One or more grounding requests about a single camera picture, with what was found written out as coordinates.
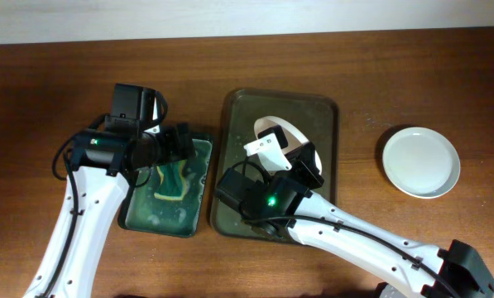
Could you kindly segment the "pinkish white plate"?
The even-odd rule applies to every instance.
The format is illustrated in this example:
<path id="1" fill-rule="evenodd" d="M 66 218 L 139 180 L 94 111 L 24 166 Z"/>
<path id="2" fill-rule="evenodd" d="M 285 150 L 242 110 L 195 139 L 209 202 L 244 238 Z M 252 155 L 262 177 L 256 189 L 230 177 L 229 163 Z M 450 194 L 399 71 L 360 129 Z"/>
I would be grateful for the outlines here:
<path id="1" fill-rule="evenodd" d="M 263 132 L 274 127 L 282 129 L 283 139 L 281 141 L 278 140 L 275 132 L 261 136 Z M 247 156 L 258 156 L 262 167 L 270 174 L 277 171 L 289 171 L 291 164 L 285 155 L 309 142 L 309 139 L 298 128 L 276 116 L 258 118 L 254 122 L 254 133 L 257 139 L 244 145 L 243 148 Z"/>

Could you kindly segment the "green yellow sponge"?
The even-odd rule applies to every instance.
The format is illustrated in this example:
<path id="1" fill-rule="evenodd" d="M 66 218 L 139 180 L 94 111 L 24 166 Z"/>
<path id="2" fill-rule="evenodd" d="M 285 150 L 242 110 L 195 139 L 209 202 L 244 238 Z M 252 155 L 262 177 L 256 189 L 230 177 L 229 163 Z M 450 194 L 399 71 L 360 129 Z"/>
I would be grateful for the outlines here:
<path id="1" fill-rule="evenodd" d="M 160 178 L 160 184 L 154 192 L 156 199 L 182 201 L 185 198 L 189 191 L 188 181 L 183 174 L 185 164 L 186 160 L 183 160 L 156 167 Z"/>

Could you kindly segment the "pale green white plate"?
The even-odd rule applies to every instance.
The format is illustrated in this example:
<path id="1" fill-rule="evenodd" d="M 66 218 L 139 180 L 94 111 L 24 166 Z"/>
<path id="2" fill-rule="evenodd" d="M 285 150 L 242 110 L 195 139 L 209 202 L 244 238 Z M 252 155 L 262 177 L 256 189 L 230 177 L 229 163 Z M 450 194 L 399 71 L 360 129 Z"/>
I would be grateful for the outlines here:
<path id="1" fill-rule="evenodd" d="M 419 199 L 436 199 L 458 183 L 461 161 L 453 144 L 425 127 L 394 133 L 382 150 L 388 180 L 401 192 Z"/>

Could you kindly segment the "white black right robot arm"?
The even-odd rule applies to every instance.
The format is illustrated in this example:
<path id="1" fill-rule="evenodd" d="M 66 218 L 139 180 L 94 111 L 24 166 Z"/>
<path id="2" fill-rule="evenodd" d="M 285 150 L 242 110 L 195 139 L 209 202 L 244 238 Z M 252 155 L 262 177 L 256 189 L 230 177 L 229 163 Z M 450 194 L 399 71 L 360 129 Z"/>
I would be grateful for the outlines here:
<path id="1" fill-rule="evenodd" d="M 459 240 L 449 248 L 401 237 L 344 212 L 313 187 L 292 178 L 275 133 L 244 147 L 273 175 L 259 195 L 248 195 L 240 212 L 246 224 L 272 236 L 330 252 L 386 282 L 382 296 L 492 297 L 494 277 L 478 251 Z M 402 192 L 435 199 L 458 182 L 459 156 L 436 131 L 409 127 L 388 139 L 382 153 L 388 179 Z"/>

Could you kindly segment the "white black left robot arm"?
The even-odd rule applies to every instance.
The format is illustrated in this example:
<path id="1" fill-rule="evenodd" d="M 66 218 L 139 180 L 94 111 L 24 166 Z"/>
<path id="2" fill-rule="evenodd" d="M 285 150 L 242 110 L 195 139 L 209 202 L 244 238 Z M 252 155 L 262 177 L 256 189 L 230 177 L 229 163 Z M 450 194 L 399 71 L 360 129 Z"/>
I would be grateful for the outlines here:
<path id="1" fill-rule="evenodd" d="M 27 297 L 89 297 L 110 226 L 138 171 L 194 155 L 187 123 L 159 131 L 86 128 L 63 156 L 64 202 Z"/>

